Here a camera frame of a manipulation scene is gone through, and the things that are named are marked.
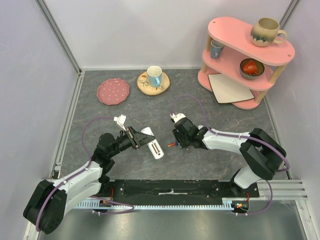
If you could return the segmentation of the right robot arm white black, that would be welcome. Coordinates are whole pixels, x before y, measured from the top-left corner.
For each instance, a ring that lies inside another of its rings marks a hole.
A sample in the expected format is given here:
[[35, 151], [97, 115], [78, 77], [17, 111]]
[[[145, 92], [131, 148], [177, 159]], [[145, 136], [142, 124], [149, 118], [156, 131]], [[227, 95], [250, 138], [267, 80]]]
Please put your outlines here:
[[242, 196], [253, 183], [272, 180], [285, 161], [286, 151], [264, 130], [235, 133], [194, 125], [184, 114], [172, 115], [172, 131], [182, 148], [223, 150], [243, 156], [247, 163], [232, 177], [229, 191], [235, 197]]

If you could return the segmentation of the white remote control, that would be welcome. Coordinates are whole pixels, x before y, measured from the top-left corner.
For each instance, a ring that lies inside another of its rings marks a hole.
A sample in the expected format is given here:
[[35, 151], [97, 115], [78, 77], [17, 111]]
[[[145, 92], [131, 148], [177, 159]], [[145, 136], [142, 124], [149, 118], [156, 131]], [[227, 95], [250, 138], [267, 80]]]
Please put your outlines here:
[[[145, 127], [141, 130], [143, 134], [155, 136], [150, 127]], [[164, 152], [157, 139], [152, 140], [147, 144], [150, 152], [152, 153], [154, 159], [158, 160], [164, 156]]]

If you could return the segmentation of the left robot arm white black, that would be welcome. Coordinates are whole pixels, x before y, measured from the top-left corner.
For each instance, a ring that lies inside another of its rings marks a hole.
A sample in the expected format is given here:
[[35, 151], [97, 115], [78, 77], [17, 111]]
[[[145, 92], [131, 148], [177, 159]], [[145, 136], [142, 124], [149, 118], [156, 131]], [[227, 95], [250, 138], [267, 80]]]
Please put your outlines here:
[[82, 167], [61, 179], [44, 179], [37, 184], [23, 217], [34, 224], [36, 231], [52, 233], [80, 202], [96, 194], [104, 197], [109, 193], [107, 173], [115, 164], [114, 156], [129, 148], [137, 150], [155, 140], [150, 127], [136, 131], [129, 126], [118, 137], [102, 134], [93, 155]]

